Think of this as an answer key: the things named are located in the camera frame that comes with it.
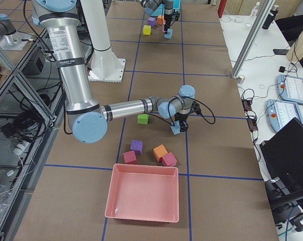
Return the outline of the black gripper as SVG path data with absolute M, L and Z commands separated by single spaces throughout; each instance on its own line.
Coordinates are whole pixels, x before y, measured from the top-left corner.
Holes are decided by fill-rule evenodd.
M 170 28 L 171 21 L 172 21 L 172 15 L 165 14 L 165 32 L 167 32 L 168 29 Z
M 175 114 L 175 127 L 178 128 L 179 132 L 186 132 L 189 128 L 187 123 L 188 114 Z

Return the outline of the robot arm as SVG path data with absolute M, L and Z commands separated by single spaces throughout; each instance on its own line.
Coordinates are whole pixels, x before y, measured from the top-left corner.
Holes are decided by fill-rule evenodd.
M 138 3 L 144 8 L 144 12 L 151 16 L 155 10 L 163 5 L 165 25 L 164 31 L 167 34 L 174 16 L 174 1 L 173 0 L 138 0 Z
M 101 105 L 92 95 L 90 81 L 120 82 L 125 60 L 113 53 L 102 1 L 82 1 L 93 55 L 91 64 L 80 46 L 80 23 L 75 1 L 33 1 L 33 21 L 45 28 L 53 47 L 56 66 L 67 95 L 66 114 L 73 136 L 83 143 L 95 143 L 107 132 L 108 122 L 157 111 L 167 119 L 174 134 L 188 130 L 195 89 L 183 85 L 172 98 L 151 96 L 134 101 Z

